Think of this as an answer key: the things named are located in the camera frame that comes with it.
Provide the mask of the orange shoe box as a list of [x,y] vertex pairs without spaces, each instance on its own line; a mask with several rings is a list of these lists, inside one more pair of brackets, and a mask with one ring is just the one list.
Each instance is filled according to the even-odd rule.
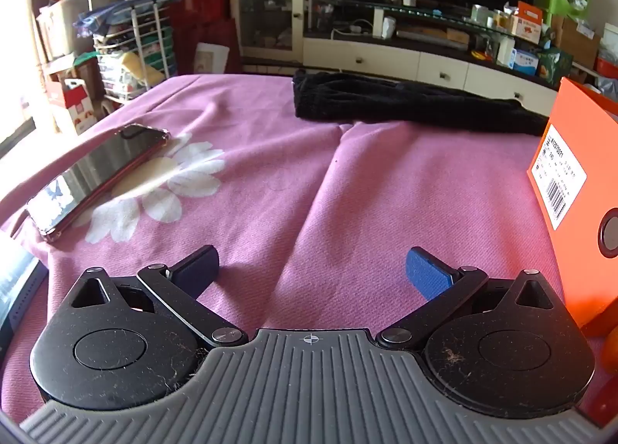
[[617,103],[562,79],[527,171],[565,304],[589,337],[617,327]]

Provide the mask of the white tv cabinet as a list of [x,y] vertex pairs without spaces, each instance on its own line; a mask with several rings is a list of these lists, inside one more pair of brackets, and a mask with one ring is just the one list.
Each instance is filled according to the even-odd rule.
[[479,26],[469,19],[400,4],[344,1],[349,24],[369,26],[355,34],[334,23],[329,32],[305,34],[303,66],[362,73],[384,79],[417,81],[491,99],[515,99],[547,116],[557,88],[535,73],[522,73],[500,62],[500,48],[535,51],[535,44]]

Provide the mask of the black smartphone in case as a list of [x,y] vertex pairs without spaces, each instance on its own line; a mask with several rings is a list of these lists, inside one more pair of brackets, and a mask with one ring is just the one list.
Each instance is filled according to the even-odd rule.
[[27,202],[26,210],[39,235],[47,242],[56,240],[94,201],[170,139],[169,131],[140,124],[107,136]]

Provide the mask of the black folded cloth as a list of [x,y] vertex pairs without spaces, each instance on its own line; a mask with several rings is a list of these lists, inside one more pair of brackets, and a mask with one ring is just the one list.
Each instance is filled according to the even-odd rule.
[[470,132],[541,136],[549,120],[515,100],[350,73],[299,69],[292,77],[292,89],[295,115],[312,122],[411,122]]

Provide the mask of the white glass door cabinet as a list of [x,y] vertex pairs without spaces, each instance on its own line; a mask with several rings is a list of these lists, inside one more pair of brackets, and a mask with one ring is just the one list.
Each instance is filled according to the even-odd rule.
[[303,60],[306,0],[231,0],[231,16],[243,58]]

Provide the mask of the red shopping bag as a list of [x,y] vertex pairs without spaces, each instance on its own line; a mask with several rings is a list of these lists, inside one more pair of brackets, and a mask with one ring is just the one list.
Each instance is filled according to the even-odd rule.
[[173,29],[177,73],[194,73],[199,43],[229,48],[224,73],[242,73],[237,26],[231,17],[229,0],[180,0],[168,11]]

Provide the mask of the pink flowered bed sheet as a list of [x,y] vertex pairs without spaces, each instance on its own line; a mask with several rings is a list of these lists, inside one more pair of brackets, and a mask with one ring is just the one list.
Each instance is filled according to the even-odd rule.
[[[140,122],[172,141],[54,244],[24,205],[116,128]],[[132,276],[216,246],[221,272],[201,302],[238,327],[379,331],[422,302],[406,254],[421,246],[493,277],[540,270],[560,283],[531,184],[537,138],[411,123],[296,117],[292,83],[180,77],[80,137],[29,137],[1,164],[1,226],[49,270],[10,344],[2,410],[41,404],[28,357],[91,266]]]

